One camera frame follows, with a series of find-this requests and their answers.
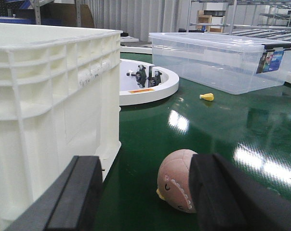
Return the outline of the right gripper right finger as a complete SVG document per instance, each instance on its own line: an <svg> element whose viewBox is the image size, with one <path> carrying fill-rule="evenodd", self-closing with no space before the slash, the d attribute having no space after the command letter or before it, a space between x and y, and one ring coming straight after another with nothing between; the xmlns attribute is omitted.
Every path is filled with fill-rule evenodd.
<svg viewBox="0 0 291 231"><path fill-rule="evenodd" d="M291 202L219 154L194 154L189 188L202 231L291 231Z"/></svg>

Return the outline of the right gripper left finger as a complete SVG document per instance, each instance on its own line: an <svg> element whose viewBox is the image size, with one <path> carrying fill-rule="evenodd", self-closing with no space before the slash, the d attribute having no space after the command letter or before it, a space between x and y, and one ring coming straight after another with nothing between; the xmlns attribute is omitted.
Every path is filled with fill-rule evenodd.
<svg viewBox="0 0 291 231"><path fill-rule="evenodd" d="M9 231L90 231L103 189L97 156L74 156L56 181Z"/></svg>

